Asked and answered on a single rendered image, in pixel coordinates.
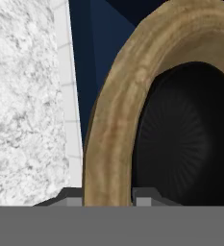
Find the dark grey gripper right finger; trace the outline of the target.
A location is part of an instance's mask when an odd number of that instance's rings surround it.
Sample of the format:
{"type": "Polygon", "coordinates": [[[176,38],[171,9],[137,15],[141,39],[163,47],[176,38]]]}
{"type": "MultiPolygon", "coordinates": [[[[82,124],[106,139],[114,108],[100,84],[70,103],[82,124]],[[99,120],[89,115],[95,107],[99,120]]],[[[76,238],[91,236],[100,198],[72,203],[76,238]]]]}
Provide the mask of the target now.
{"type": "Polygon", "coordinates": [[[132,191],[132,204],[135,207],[161,207],[179,206],[165,197],[153,187],[134,187],[132,191]]]}

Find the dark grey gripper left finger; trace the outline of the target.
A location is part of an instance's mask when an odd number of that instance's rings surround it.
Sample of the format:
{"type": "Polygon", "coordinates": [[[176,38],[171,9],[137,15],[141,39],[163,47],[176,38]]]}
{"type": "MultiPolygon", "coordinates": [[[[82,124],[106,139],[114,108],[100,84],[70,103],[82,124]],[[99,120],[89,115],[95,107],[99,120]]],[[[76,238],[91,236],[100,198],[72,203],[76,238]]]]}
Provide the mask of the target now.
{"type": "Polygon", "coordinates": [[[37,204],[37,207],[80,207],[83,204],[83,191],[80,187],[65,187],[51,199],[37,204]]]}

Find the tan bowl with black inside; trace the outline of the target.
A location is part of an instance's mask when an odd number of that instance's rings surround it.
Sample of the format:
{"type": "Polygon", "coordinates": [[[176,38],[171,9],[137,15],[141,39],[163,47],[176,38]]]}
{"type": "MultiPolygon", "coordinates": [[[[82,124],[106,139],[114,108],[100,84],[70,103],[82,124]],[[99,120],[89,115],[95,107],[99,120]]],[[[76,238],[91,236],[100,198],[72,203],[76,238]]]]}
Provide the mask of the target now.
{"type": "Polygon", "coordinates": [[[224,72],[224,0],[168,0],[140,21],[93,107],[84,151],[86,207],[130,206],[137,122],[154,79],[184,62],[224,72]]]}

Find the dark blue cabinet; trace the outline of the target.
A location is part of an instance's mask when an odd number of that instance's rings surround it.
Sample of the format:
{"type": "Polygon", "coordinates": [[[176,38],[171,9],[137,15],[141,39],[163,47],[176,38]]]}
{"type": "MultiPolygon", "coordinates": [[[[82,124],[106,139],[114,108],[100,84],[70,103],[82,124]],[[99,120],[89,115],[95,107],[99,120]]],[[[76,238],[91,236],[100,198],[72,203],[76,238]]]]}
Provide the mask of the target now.
{"type": "Polygon", "coordinates": [[[138,22],[165,0],[68,0],[82,141],[112,63],[138,22]]]}

